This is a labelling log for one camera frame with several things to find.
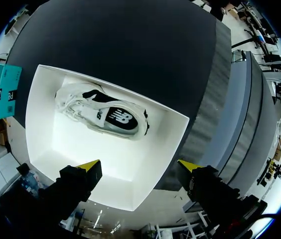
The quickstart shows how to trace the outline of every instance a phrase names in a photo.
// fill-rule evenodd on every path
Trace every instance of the white sneaker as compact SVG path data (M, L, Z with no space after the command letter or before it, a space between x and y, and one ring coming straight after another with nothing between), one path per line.
M55 102L59 112L100 133L138 140L149 129L144 108L110 97L93 83L65 85Z

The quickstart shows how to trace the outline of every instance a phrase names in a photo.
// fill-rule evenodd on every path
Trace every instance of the white box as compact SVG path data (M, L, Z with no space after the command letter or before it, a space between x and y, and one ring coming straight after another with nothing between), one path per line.
M58 113L56 92L62 85L82 82L97 83L109 96L144 107L150 125L147 135L138 141L121 139L92 131ZM30 162L51 180L55 181L59 170L67 165L99 159L103 177L90 200L134 211L165 172L188 121L188 117L120 86L39 65L27 102L25 130Z

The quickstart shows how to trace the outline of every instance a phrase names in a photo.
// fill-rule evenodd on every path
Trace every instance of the black table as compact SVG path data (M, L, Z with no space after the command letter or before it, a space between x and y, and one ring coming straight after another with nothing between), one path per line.
M188 116L180 152L203 98L207 100L208 82L215 90L209 91L211 102L221 112L230 45L230 30L187 0L51 0L32 15L7 60L22 67L14 117L25 127L27 98L39 64L64 68L122 86ZM217 125L219 113L212 111L204 117ZM157 188L168 185L159 183Z

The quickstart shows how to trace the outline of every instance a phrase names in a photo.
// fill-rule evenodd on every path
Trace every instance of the desk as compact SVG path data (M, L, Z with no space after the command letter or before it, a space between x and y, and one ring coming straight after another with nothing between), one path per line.
M93 76L151 98L190 118L165 172L172 182L165 183L163 176L156 186L179 190L171 168L179 154L199 160L211 140L227 92L230 45L230 30L189 1L51 0L32 15L7 60L22 67L14 117L25 127L38 64Z

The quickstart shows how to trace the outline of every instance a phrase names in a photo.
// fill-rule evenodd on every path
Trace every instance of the shoelace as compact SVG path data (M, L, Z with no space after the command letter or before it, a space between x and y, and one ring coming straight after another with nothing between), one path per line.
M69 95L68 98L66 99L66 102L63 105L59 105L58 108L60 112L66 112L65 115L67 115L67 117L69 117L71 120L80 121L82 117L79 115L79 112L73 110L71 106L77 103L82 105L82 101L87 102L89 105L91 104L90 99Z

